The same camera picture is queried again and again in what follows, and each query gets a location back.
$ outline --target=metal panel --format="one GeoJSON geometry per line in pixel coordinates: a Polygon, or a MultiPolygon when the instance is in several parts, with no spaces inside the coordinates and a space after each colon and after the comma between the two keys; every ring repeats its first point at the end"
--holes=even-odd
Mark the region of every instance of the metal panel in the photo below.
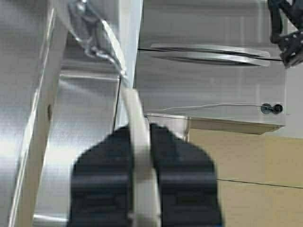
{"type": "Polygon", "coordinates": [[[0,31],[0,227],[28,226],[67,31],[46,0],[0,0],[0,31]]]}
{"type": "Polygon", "coordinates": [[[165,126],[178,138],[187,141],[190,123],[188,117],[153,113],[147,113],[145,117],[149,124],[155,123],[160,126],[165,126]]]}
{"type": "Polygon", "coordinates": [[[257,47],[279,56],[270,43],[267,0],[144,0],[139,47],[214,44],[257,47]]]}
{"type": "Polygon", "coordinates": [[[112,68],[109,64],[99,62],[99,67],[64,69],[61,73],[34,226],[58,226],[60,222],[64,226],[70,208],[73,162],[114,128],[120,78],[114,70],[100,70],[112,68]]]}
{"type": "MultiPolygon", "coordinates": [[[[120,5],[122,8],[120,17],[120,40],[125,53],[128,80],[130,84],[133,85],[143,0],[121,0],[120,5]]],[[[119,103],[117,116],[116,127],[127,124],[127,114],[122,102],[119,103]]]]}
{"type": "Polygon", "coordinates": [[[265,115],[255,106],[171,109],[219,103],[264,103],[285,105],[285,69],[279,61],[268,67],[222,64],[216,61],[188,62],[159,59],[152,51],[140,51],[136,66],[136,88],[146,113],[175,114],[197,118],[285,124],[285,112],[265,115]]]}

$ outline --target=white wire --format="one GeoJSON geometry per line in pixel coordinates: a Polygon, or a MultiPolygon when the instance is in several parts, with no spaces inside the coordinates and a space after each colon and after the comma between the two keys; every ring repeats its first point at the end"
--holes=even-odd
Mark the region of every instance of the white wire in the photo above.
{"type": "Polygon", "coordinates": [[[176,107],[169,107],[169,108],[165,108],[165,109],[146,110],[146,111],[166,111],[166,110],[172,110],[172,109],[195,109],[195,108],[208,108],[208,107],[216,107],[216,106],[256,106],[256,107],[269,108],[268,106],[265,106],[265,105],[219,103],[219,104],[197,105],[197,106],[176,106],[176,107]]]}
{"type": "Polygon", "coordinates": [[[124,87],[130,87],[130,82],[129,82],[129,79],[128,79],[127,74],[126,74],[126,69],[123,69],[120,66],[118,60],[116,60],[115,58],[113,58],[111,55],[109,55],[107,53],[103,53],[102,51],[96,52],[96,55],[98,57],[112,63],[114,65],[115,69],[117,70],[117,72],[119,73],[120,77],[121,77],[122,85],[124,85],[124,87]]]}

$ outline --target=black connector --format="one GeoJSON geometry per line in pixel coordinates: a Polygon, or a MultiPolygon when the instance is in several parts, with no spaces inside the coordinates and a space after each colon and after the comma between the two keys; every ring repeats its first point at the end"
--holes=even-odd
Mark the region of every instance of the black connector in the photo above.
{"type": "Polygon", "coordinates": [[[150,129],[151,155],[161,200],[161,226],[222,226],[212,159],[167,128],[151,124],[150,129]]]}
{"type": "Polygon", "coordinates": [[[303,62],[303,1],[268,0],[271,14],[272,34],[270,41],[277,44],[282,51],[280,57],[286,68],[303,62]],[[281,10],[297,28],[297,31],[288,35],[282,34],[283,23],[281,10]]]}
{"type": "Polygon", "coordinates": [[[127,127],[85,151],[71,176],[67,227],[131,227],[133,153],[127,127]]]}
{"type": "Polygon", "coordinates": [[[280,114],[283,112],[283,106],[280,104],[271,106],[271,104],[265,103],[261,106],[261,112],[264,114],[280,114]]]}

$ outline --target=stainless steel surface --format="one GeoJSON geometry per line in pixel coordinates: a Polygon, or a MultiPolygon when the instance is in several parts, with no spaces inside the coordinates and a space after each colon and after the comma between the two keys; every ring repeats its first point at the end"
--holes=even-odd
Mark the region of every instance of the stainless steel surface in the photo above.
{"type": "MultiPolygon", "coordinates": [[[[120,1],[120,41],[125,53],[128,82],[134,85],[134,73],[138,51],[143,0],[120,1]]],[[[128,122],[125,107],[120,99],[117,110],[116,127],[126,125],[128,122]]]]}
{"type": "Polygon", "coordinates": [[[282,125],[185,117],[164,113],[147,113],[146,117],[151,119],[152,122],[167,126],[172,132],[182,135],[181,138],[185,138],[185,140],[189,137],[189,129],[232,131],[260,135],[268,131],[275,131],[282,127],[282,125]]]}
{"type": "Polygon", "coordinates": [[[0,0],[0,227],[28,226],[67,31],[46,0],[0,0]]]}
{"type": "MultiPolygon", "coordinates": [[[[269,61],[270,66],[260,67],[176,59],[172,61],[154,57],[163,53],[138,52],[135,86],[146,112],[169,107],[221,103],[285,105],[286,81],[282,62],[269,61]]],[[[272,124],[273,127],[285,124],[285,112],[265,115],[255,106],[172,109],[160,112],[162,113],[229,122],[272,124]]]]}
{"type": "Polygon", "coordinates": [[[187,141],[190,123],[188,117],[152,113],[145,114],[145,117],[148,119],[149,124],[156,123],[160,126],[165,126],[177,137],[187,141]]]}
{"type": "Polygon", "coordinates": [[[149,54],[151,57],[163,58],[172,61],[187,61],[187,62],[209,62],[211,63],[221,63],[221,64],[243,64],[248,66],[263,66],[268,67],[270,65],[269,61],[260,60],[250,57],[243,57],[238,55],[221,54],[221,53],[204,53],[204,52],[151,52],[149,54]]]}
{"type": "Polygon", "coordinates": [[[108,61],[88,57],[78,45],[73,46],[69,43],[67,43],[62,64],[68,68],[80,71],[93,70],[96,72],[101,71],[102,73],[109,74],[115,71],[114,66],[108,61]]]}
{"type": "Polygon", "coordinates": [[[120,78],[110,64],[100,64],[99,69],[80,70],[71,66],[61,72],[38,191],[35,227],[42,226],[43,216],[50,217],[50,223],[42,220],[46,225],[56,218],[68,218],[74,161],[114,128],[120,78]]]}
{"type": "Polygon", "coordinates": [[[270,53],[235,46],[206,45],[206,44],[152,44],[152,49],[165,51],[192,51],[192,52],[218,52],[225,54],[236,54],[246,57],[270,58],[270,53]]]}
{"type": "Polygon", "coordinates": [[[267,0],[144,0],[139,47],[211,44],[264,49],[278,57],[270,32],[267,0]]]}
{"type": "Polygon", "coordinates": [[[124,53],[118,40],[117,30],[115,33],[111,28],[112,24],[119,24],[119,0],[105,3],[104,1],[94,0],[53,1],[56,8],[65,8],[60,16],[62,16],[63,22],[65,22],[76,42],[83,48],[85,54],[112,63],[125,85],[128,86],[124,53]],[[110,10],[111,7],[116,10],[114,20],[104,17],[103,11],[105,9],[110,10]]]}
{"type": "Polygon", "coordinates": [[[65,227],[67,222],[67,218],[54,218],[37,214],[34,215],[35,227],[65,227]]]}

